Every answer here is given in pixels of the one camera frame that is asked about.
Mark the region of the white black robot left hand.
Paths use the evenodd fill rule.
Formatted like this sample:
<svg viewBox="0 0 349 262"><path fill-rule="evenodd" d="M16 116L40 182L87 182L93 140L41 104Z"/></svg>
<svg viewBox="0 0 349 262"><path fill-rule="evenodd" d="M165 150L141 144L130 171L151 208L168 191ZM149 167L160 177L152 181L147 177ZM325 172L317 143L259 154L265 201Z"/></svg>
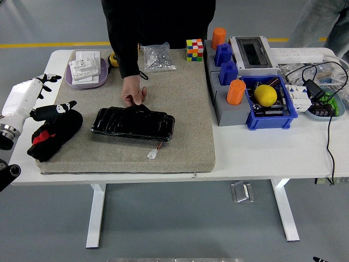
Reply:
<svg viewBox="0 0 349 262"><path fill-rule="evenodd" d="M64 104L34 107L37 99L43 99L42 90L51 91L45 83L57 82L61 78L55 74L43 74L15 85L2 110L1 130L20 133L25 120L29 117L35 121L43 121L61 116L71 110L77 104L74 100Z"/></svg>

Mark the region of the person's hand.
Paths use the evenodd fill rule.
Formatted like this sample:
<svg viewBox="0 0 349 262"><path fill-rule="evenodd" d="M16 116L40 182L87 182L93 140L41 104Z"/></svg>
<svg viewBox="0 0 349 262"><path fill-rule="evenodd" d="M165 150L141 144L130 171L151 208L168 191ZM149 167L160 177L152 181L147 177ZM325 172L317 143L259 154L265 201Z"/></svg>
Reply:
<svg viewBox="0 0 349 262"><path fill-rule="evenodd" d="M141 105L147 96L147 88L140 88L140 76L127 76L123 79L121 99L126 107Z"/></svg>

